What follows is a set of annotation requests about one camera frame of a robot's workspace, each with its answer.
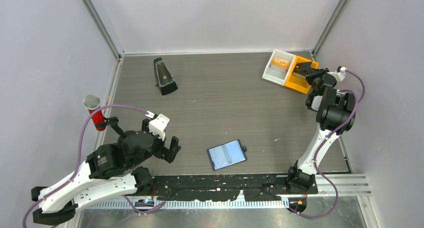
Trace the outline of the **blue leather card holder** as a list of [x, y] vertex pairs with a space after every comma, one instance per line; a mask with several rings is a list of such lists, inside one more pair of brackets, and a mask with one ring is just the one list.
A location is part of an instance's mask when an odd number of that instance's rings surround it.
[[233, 140], [212, 148], [206, 149], [213, 171], [218, 171], [248, 160], [244, 146], [240, 140]]

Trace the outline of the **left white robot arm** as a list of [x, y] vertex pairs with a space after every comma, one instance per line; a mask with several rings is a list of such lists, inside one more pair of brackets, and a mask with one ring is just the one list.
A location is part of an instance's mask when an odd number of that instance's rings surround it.
[[165, 130], [170, 119], [163, 114], [144, 119], [140, 131], [123, 131], [117, 117], [106, 118], [98, 128], [110, 126], [118, 141], [103, 144], [79, 165], [75, 176], [68, 175], [50, 187], [34, 187], [31, 198], [38, 202], [32, 213], [33, 222], [56, 226], [71, 220], [77, 212], [110, 198], [121, 195], [148, 195], [154, 180], [148, 170], [140, 166], [154, 156], [172, 163], [181, 149], [173, 136], [165, 146]]

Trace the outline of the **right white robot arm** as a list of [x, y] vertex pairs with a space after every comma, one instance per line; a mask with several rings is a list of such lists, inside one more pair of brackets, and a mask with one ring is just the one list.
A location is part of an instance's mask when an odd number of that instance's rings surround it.
[[312, 88], [305, 105], [308, 110], [316, 112], [317, 122], [312, 141], [301, 158], [289, 168], [285, 180], [286, 190], [297, 194], [313, 186], [319, 165], [328, 149], [343, 132], [353, 126], [358, 101], [351, 92], [335, 88], [346, 77], [345, 67], [340, 66], [335, 72], [330, 72], [327, 68], [314, 69], [310, 62], [304, 62], [296, 65], [295, 71]]

